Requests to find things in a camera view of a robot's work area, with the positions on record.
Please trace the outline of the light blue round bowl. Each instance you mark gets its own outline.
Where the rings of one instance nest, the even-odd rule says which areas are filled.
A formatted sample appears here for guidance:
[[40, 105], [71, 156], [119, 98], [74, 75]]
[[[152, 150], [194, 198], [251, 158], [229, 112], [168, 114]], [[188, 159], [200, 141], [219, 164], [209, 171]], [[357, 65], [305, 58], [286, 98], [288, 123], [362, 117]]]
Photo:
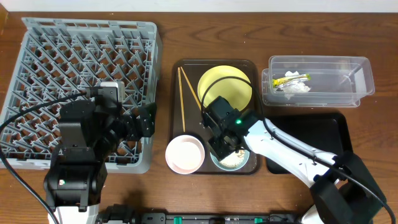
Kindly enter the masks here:
[[247, 163], [249, 160], [250, 152], [247, 150], [239, 150], [233, 152], [222, 161], [219, 161], [213, 154], [210, 154], [213, 163], [220, 169], [225, 171], [236, 171]]

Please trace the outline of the pink round bowl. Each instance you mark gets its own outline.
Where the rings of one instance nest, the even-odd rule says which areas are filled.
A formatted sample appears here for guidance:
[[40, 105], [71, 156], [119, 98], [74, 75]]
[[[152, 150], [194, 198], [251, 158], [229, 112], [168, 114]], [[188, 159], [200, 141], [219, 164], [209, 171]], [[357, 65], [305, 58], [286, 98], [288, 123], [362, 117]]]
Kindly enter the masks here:
[[182, 175], [192, 174], [203, 164], [205, 148], [198, 138], [180, 135], [167, 145], [165, 160], [172, 171]]

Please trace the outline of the yellow round plate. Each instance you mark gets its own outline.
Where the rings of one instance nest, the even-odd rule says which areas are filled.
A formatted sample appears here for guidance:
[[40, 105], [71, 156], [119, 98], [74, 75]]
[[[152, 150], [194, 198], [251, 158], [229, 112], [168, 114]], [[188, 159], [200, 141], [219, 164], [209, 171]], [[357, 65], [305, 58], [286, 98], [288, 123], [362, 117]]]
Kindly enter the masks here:
[[[220, 65], [207, 70], [200, 78], [197, 87], [198, 99], [201, 101], [208, 87], [223, 77], [238, 77], [249, 81], [248, 76], [236, 67]], [[204, 106], [208, 106], [215, 98], [222, 96], [228, 103], [240, 111], [245, 109], [252, 97], [252, 88], [245, 82], [228, 78], [215, 83], [205, 96]]]

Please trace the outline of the wooden chopstick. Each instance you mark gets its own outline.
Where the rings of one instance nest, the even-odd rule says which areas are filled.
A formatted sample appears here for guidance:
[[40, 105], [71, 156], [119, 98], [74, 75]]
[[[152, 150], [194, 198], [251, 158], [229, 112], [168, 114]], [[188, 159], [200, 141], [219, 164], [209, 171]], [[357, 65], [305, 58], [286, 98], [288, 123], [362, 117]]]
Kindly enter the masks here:
[[189, 80], [188, 77], [187, 77], [187, 74], [185, 73], [185, 70], [183, 69], [183, 67], [180, 67], [180, 69], [181, 69], [181, 71], [182, 71], [182, 73], [183, 73], [183, 75], [184, 75], [184, 77], [185, 77], [185, 79], [186, 79], [186, 82], [187, 82], [187, 84], [188, 84], [188, 87], [189, 87], [189, 89], [190, 89], [190, 91], [191, 91], [191, 93], [192, 93], [192, 95], [193, 95], [193, 97], [194, 97], [194, 99], [195, 99], [195, 101], [196, 101], [196, 103], [197, 103], [197, 105], [198, 105], [198, 108], [201, 109], [200, 101], [199, 101], [199, 99], [198, 99], [198, 97], [197, 97], [197, 94], [195, 93], [195, 91], [194, 91], [194, 89], [193, 89], [193, 87], [192, 87], [192, 84], [190, 83], [190, 80]]
[[180, 95], [180, 107], [181, 107], [181, 115], [182, 115], [182, 128], [183, 132], [185, 132], [185, 112], [184, 112], [184, 103], [183, 103], [183, 88], [182, 88], [182, 76], [181, 76], [181, 68], [178, 67], [178, 86], [179, 86], [179, 95]]

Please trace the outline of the green orange snack wrapper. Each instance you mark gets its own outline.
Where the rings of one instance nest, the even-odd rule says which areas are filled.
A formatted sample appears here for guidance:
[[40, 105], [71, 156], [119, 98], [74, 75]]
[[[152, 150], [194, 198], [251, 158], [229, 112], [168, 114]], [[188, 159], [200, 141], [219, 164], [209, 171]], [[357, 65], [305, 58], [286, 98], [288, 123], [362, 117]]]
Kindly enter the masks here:
[[274, 88], [281, 88], [284, 86], [292, 85], [293, 83], [301, 83], [309, 80], [311, 80], [311, 76], [309, 74], [292, 75], [289, 77], [273, 79], [272, 86]]

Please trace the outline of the rice food scraps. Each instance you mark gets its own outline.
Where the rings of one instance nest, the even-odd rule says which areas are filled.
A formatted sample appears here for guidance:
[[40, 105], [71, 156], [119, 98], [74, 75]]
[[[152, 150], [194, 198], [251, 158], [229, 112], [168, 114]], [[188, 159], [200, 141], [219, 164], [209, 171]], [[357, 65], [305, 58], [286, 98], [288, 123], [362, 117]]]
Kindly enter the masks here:
[[225, 169], [238, 169], [246, 163], [249, 153], [246, 150], [233, 152], [220, 161], [220, 166]]

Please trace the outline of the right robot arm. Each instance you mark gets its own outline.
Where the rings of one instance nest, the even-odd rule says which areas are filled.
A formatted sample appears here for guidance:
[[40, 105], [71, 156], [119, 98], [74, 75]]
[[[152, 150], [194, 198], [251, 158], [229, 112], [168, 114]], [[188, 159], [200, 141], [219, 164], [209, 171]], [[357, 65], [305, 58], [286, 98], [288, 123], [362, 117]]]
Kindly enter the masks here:
[[283, 132], [253, 110], [240, 112], [219, 96], [201, 108], [211, 129], [208, 144], [218, 160], [246, 149], [277, 163], [310, 190], [313, 205], [299, 223], [371, 223], [390, 208], [364, 162], [351, 151], [322, 151]]

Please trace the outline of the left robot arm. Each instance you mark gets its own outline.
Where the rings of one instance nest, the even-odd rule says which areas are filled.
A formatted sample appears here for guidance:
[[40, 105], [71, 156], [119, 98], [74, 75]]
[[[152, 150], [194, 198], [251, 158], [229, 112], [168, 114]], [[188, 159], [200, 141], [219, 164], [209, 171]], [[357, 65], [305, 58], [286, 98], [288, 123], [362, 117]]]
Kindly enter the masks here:
[[149, 138], [157, 105], [122, 115], [113, 100], [76, 100], [62, 106], [62, 142], [52, 153], [44, 179], [46, 202], [57, 223], [95, 223], [107, 169], [106, 158], [122, 141]]

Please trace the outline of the black waste tray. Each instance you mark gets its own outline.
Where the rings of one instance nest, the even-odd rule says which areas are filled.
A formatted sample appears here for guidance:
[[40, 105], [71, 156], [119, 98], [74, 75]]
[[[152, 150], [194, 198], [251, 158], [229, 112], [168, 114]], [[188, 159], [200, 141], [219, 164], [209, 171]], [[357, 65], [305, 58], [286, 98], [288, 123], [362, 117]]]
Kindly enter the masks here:
[[336, 155], [353, 150], [346, 118], [341, 113], [273, 116], [270, 120], [285, 133], [317, 149]]

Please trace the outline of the clear plastic waste bin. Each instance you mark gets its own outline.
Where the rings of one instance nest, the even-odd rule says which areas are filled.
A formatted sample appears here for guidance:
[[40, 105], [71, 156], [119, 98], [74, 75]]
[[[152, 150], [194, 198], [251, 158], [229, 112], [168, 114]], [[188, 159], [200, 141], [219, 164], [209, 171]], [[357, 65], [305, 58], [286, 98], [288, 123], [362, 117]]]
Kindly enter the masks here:
[[[307, 73], [308, 93], [295, 93], [289, 100], [275, 90], [273, 79], [285, 73]], [[361, 99], [375, 92], [373, 72], [366, 57], [276, 55], [262, 71], [262, 97], [267, 106], [358, 107]]]

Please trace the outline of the dark brown serving tray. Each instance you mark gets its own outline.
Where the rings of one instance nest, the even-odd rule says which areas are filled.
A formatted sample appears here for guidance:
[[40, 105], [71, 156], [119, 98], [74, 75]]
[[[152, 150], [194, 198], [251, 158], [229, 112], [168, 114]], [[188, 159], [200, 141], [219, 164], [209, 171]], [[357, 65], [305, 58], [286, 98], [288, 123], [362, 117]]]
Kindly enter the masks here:
[[180, 107], [180, 95], [178, 86], [178, 67], [183, 67], [187, 74], [194, 91], [197, 91], [198, 82], [201, 76], [209, 69], [218, 65], [230, 65], [244, 72], [250, 82], [257, 86], [258, 72], [254, 63], [249, 60], [238, 59], [182, 59], [176, 62], [172, 69], [172, 98], [170, 100], [170, 139], [179, 135], [190, 134], [198, 138], [205, 147], [205, 160], [201, 167], [195, 172], [196, 175], [251, 175], [261, 168], [262, 159], [256, 154], [250, 154], [249, 160], [242, 168], [236, 171], [225, 171], [218, 168], [211, 160], [210, 151], [207, 147], [211, 132], [201, 124], [200, 109], [186, 83], [186, 79], [181, 71], [183, 103], [185, 112], [185, 132], [182, 128], [182, 115]]

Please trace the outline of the crumpled white tissue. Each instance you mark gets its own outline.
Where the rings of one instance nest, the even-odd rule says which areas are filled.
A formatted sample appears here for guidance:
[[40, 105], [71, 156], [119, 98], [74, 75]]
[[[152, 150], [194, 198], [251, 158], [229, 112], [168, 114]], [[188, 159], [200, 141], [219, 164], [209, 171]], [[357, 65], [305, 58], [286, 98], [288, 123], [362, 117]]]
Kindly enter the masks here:
[[[288, 71], [285, 73], [284, 77], [289, 77], [292, 75], [301, 75], [299, 72], [291, 72]], [[275, 90], [284, 92], [285, 97], [289, 100], [295, 93], [308, 93], [311, 88], [305, 84], [305, 82], [301, 83], [293, 83], [292, 85], [284, 86], [281, 88], [274, 88]]]

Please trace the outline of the grey plastic dish rack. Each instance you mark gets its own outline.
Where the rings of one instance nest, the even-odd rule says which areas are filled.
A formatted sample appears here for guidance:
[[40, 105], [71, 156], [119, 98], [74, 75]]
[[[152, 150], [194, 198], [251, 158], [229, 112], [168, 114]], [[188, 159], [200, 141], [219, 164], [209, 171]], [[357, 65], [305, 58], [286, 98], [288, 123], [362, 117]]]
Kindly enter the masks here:
[[[63, 97], [102, 82], [125, 86], [122, 112], [154, 102], [163, 44], [152, 22], [25, 17], [26, 33], [2, 105], [1, 149], [15, 169], [45, 170], [60, 143]], [[23, 117], [11, 116], [51, 102]]]

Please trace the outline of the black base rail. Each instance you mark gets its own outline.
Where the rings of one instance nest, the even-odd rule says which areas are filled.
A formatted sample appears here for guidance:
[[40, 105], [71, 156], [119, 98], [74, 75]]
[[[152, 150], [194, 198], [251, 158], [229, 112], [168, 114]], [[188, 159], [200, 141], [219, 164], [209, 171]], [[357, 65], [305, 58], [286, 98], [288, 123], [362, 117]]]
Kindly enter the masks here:
[[299, 216], [293, 213], [248, 215], [248, 214], [200, 214], [169, 213], [166, 210], [151, 210], [140, 213], [129, 205], [114, 204], [100, 212], [95, 224], [297, 224]]

